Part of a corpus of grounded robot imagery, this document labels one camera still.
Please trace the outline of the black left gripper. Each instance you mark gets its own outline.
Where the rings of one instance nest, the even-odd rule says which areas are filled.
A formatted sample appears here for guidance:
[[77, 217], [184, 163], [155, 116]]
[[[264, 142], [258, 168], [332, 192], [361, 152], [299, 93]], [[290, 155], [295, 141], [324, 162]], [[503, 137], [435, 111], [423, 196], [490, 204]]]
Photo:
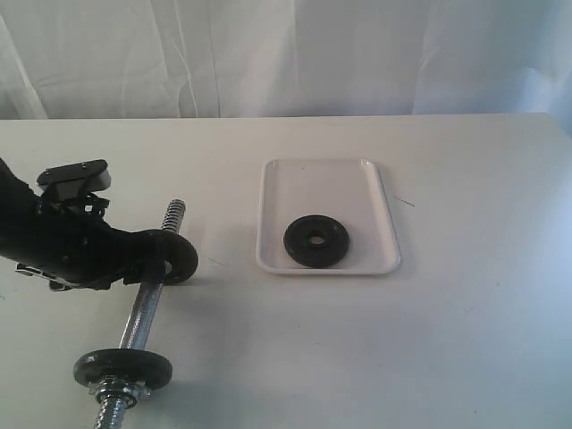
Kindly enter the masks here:
[[108, 206], [96, 196], [72, 206], [17, 196], [15, 263], [48, 277], [57, 290], [106, 290], [121, 278], [124, 285], [163, 282], [168, 264], [149, 261], [167, 260], [171, 233], [117, 230], [104, 220]]

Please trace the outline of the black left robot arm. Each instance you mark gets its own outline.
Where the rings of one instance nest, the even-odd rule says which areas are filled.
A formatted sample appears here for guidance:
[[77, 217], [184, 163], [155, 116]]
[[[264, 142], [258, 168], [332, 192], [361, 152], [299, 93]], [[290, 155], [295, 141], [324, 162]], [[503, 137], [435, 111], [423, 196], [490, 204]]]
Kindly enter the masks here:
[[1, 164], [1, 255], [44, 277], [55, 291], [107, 290], [165, 279], [175, 266], [164, 231], [124, 231], [108, 224], [97, 196], [111, 176], [104, 159], [67, 164], [38, 176], [41, 194]]

